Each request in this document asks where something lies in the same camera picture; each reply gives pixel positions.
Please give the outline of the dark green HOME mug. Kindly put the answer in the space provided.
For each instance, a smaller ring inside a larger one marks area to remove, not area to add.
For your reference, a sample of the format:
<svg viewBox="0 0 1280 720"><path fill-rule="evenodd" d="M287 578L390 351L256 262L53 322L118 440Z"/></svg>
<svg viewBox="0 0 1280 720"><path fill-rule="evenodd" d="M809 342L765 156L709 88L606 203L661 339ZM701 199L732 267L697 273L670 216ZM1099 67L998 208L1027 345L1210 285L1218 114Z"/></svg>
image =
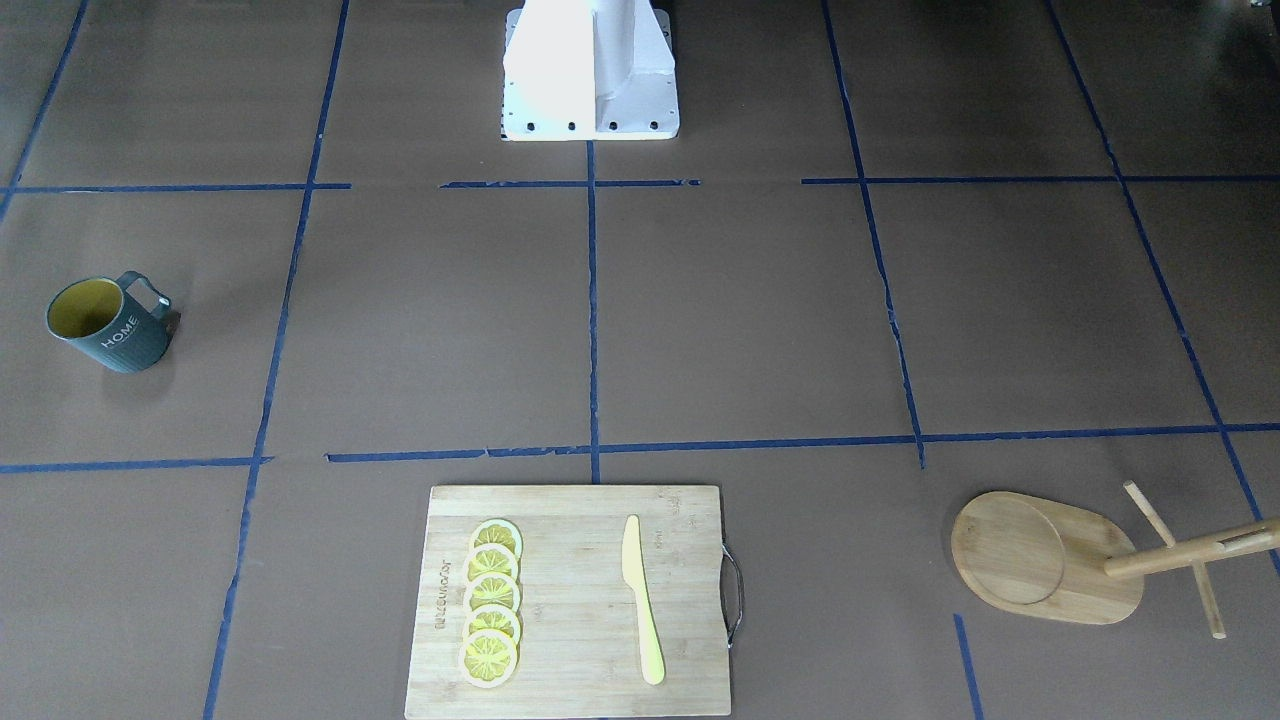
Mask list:
<svg viewBox="0 0 1280 720"><path fill-rule="evenodd" d="M106 369L142 372L163 357L172 340L170 299L146 275L96 275L63 288L47 305L49 332Z"/></svg>

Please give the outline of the wooden cup storage rack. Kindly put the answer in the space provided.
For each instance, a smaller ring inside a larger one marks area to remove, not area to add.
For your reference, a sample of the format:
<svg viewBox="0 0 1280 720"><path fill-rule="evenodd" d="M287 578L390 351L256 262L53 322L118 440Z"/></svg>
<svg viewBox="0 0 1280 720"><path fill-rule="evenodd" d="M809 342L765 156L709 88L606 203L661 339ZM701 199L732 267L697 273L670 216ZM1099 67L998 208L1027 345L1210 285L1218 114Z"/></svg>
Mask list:
<svg viewBox="0 0 1280 720"><path fill-rule="evenodd" d="M1111 625L1138 609L1146 577L1190 569L1210 634L1226 635L1207 566L1275 550L1277 519L1179 541L1135 482L1124 489L1164 542L1138 551L1106 516L1011 491L966 502L954 519L950 550L966 587L989 606L1016 615Z"/></svg>

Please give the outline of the lemon slice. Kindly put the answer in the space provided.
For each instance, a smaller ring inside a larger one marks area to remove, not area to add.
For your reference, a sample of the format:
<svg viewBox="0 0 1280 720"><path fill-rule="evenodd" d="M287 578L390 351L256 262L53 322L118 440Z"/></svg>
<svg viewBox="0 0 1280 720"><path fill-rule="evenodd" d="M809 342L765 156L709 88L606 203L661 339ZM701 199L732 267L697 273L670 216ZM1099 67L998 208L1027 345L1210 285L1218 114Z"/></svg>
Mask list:
<svg viewBox="0 0 1280 720"><path fill-rule="evenodd" d="M524 625L516 610L503 603L483 603L468 611L463 630L466 635L481 630L500 632L518 644L522 639Z"/></svg>
<svg viewBox="0 0 1280 720"><path fill-rule="evenodd" d="M518 555L500 543L484 543L472 547L466 557L466 575L475 582L483 575L498 573L511 579L518 579Z"/></svg>
<svg viewBox="0 0 1280 720"><path fill-rule="evenodd" d="M458 662L468 684L483 689L495 688L515 674L518 643L497 629L475 630L465 637Z"/></svg>
<svg viewBox="0 0 1280 720"><path fill-rule="evenodd" d="M470 544L472 548L483 544L500 544L516 559L524 556L524 537L521 530L512 521L503 518L490 518L480 521L471 534Z"/></svg>
<svg viewBox="0 0 1280 720"><path fill-rule="evenodd" d="M499 605L513 612L520 610L522 591L512 575L503 571L485 571L468 582L463 592L463 602L468 610L486 605Z"/></svg>

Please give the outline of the bamboo cutting board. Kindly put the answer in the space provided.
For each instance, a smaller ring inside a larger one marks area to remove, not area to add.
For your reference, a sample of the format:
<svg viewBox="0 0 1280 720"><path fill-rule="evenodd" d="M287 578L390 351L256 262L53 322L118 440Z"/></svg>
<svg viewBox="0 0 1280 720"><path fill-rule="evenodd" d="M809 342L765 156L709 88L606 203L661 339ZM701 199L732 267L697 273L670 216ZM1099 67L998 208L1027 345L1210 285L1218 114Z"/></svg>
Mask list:
<svg viewBox="0 0 1280 720"><path fill-rule="evenodd" d="M644 682L632 591L621 571L628 515L666 679ZM490 689L465 680L466 557L480 521L524 537L518 665ZM425 525L407 719L723 716L732 708L714 486L438 486Z"/></svg>

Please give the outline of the yellow plastic knife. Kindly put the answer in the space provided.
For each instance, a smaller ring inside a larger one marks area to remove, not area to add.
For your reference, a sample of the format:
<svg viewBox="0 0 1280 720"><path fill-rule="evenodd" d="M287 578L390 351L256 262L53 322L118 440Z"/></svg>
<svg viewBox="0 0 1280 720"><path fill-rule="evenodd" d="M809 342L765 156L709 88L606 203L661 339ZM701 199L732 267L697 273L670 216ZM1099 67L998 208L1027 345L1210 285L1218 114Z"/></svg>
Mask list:
<svg viewBox="0 0 1280 720"><path fill-rule="evenodd" d="M640 518L628 515L623 525L621 548L621 571L625 584L632 591L636 628L637 656L643 679L649 685L659 685L666 679L666 661L660 639L652 612L646 574L643 561L643 542Z"/></svg>

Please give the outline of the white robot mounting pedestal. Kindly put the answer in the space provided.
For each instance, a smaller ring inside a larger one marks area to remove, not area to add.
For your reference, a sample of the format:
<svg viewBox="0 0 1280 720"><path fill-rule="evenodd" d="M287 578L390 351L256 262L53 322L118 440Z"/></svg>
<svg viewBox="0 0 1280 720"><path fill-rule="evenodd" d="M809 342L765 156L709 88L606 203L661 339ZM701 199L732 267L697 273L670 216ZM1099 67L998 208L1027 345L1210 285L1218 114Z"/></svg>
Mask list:
<svg viewBox="0 0 1280 720"><path fill-rule="evenodd" d="M506 17L503 70L504 141L678 135L672 18L650 1L526 1Z"/></svg>

